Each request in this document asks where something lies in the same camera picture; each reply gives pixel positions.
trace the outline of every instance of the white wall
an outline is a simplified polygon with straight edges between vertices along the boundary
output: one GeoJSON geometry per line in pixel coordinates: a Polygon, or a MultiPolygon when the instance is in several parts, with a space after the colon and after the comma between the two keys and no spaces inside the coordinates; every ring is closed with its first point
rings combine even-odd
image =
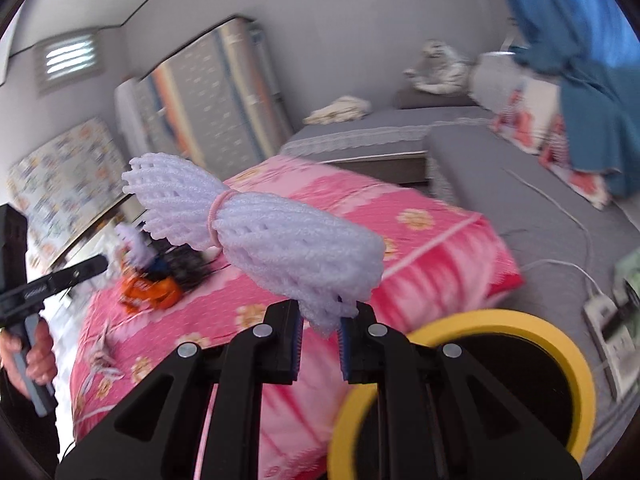
{"type": "Polygon", "coordinates": [[[6,179],[12,164],[85,120],[103,119],[124,150],[113,103],[114,89],[130,73],[122,30],[108,28],[100,35],[105,71],[43,96],[38,95],[33,49],[10,58],[6,82],[0,86],[0,204],[8,200],[6,179]]]}
{"type": "Polygon", "coordinates": [[[230,14],[264,26],[294,124],[343,94],[389,106],[424,40],[468,56],[500,47],[504,0],[149,0],[124,26],[134,72],[230,14]]]}

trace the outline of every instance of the white foam net bundle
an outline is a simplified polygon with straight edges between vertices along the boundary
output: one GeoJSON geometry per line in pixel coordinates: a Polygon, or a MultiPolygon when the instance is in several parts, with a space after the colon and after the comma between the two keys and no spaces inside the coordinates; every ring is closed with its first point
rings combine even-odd
{"type": "Polygon", "coordinates": [[[124,173],[147,209],[145,230],[174,245],[205,250],[214,244],[210,227],[229,262],[257,285],[298,300],[300,313],[328,335],[341,317],[358,313],[382,278],[385,244],[362,226],[302,202],[247,192],[225,200],[208,225],[211,205],[229,190],[193,163],[164,153],[147,153],[124,173]]]}
{"type": "Polygon", "coordinates": [[[142,233],[133,225],[123,222],[116,225],[115,231],[129,250],[126,255],[126,261],[130,266],[136,269],[146,269],[154,262],[158,253],[145,244],[142,233]]]}

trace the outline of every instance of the pink bedspread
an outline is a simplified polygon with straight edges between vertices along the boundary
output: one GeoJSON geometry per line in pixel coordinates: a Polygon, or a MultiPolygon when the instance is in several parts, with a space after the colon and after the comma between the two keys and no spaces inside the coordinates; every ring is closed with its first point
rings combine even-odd
{"type": "MultiPolygon", "coordinates": [[[[378,320],[409,332],[456,312],[492,306],[522,283],[504,243],[479,214],[420,193],[329,165],[276,156],[227,182],[239,191],[267,191],[362,224],[386,241],[382,284],[370,304],[378,320]]],[[[219,257],[219,269],[173,308],[126,315],[114,287],[94,297],[71,377],[74,428],[80,439],[184,341],[207,347],[229,341],[262,320],[281,298],[258,288],[219,257]],[[124,378],[89,374],[85,356],[109,323],[108,343],[124,378]]],[[[334,417],[347,393],[335,336],[305,329],[299,380],[264,387],[260,478],[292,479],[318,467],[334,417]]]]}

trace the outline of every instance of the electrical outlet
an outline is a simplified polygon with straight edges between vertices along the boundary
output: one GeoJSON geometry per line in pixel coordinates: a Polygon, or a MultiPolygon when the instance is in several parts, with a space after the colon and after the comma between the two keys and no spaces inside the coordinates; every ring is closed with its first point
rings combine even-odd
{"type": "Polygon", "coordinates": [[[640,360],[635,358],[636,345],[626,326],[620,328],[608,342],[602,337],[602,327],[617,310],[613,300],[604,295],[595,296],[584,305],[584,315],[591,335],[602,359],[609,363],[605,372],[613,397],[616,402],[620,402],[638,380],[640,360]]]}

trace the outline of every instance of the window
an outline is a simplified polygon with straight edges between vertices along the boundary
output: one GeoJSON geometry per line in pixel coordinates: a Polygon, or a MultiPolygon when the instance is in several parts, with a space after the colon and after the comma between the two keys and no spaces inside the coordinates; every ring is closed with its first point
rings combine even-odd
{"type": "Polygon", "coordinates": [[[49,38],[36,45],[35,55],[41,93],[102,71],[100,44],[94,30],[49,38]]]}

